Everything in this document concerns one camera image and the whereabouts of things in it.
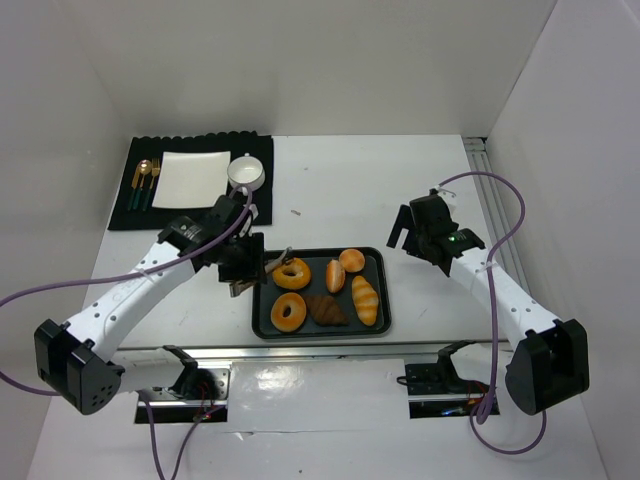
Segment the orange glazed donut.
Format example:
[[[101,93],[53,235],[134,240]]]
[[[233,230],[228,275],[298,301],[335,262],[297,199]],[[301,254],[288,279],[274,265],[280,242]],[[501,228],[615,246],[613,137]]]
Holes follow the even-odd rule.
[[[312,279],[310,267],[299,258],[292,258],[272,273],[274,283],[286,290],[305,288]]]

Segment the split orange bun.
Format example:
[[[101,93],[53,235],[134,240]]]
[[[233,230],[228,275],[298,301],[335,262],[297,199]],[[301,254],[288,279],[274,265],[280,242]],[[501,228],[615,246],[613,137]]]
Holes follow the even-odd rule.
[[[338,293],[343,287],[346,280],[346,271],[342,264],[332,259],[326,268],[326,287],[331,294]]]

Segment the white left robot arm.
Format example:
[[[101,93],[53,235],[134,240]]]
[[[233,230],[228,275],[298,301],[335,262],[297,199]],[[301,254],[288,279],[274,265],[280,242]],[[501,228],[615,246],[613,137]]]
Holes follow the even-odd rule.
[[[266,261],[264,236],[251,230],[254,209],[222,195],[198,220],[180,216],[158,235],[124,279],[62,324],[43,322],[34,333],[39,377],[81,414],[101,410],[118,393],[165,390],[179,399],[196,396],[213,377],[183,349],[164,345],[121,354],[131,331],[173,290],[200,270],[218,268],[233,297],[266,281],[291,258],[284,250]]]

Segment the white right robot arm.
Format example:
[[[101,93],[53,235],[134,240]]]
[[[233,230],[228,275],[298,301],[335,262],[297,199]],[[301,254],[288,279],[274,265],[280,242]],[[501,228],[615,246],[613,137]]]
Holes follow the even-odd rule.
[[[428,261],[464,287],[486,309],[496,296],[498,329],[514,355],[506,366],[506,389],[515,405],[537,414],[586,391],[590,385],[588,339],[575,319],[560,320],[489,259],[484,242],[451,219],[435,191],[399,208],[387,241],[394,248],[402,230],[402,249]]]

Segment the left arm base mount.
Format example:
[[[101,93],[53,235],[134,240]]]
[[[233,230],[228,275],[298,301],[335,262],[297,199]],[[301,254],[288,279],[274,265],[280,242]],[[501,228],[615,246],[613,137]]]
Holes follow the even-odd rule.
[[[175,346],[164,346],[161,351],[168,353],[170,360],[178,361],[178,375],[168,386],[153,386],[144,391],[151,414],[139,398],[134,423],[148,424],[150,419],[157,424],[226,423],[230,368],[205,368]]]

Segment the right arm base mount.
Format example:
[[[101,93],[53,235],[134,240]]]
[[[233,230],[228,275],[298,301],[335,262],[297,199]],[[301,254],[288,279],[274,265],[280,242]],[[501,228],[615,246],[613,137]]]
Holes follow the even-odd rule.
[[[468,417],[488,393],[489,386],[477,380],[463,380],[452,362],[452,355],[475,342],[459,341],[437,353],[436,361],[405,365],[396,382],[405,387],[411,419]]]

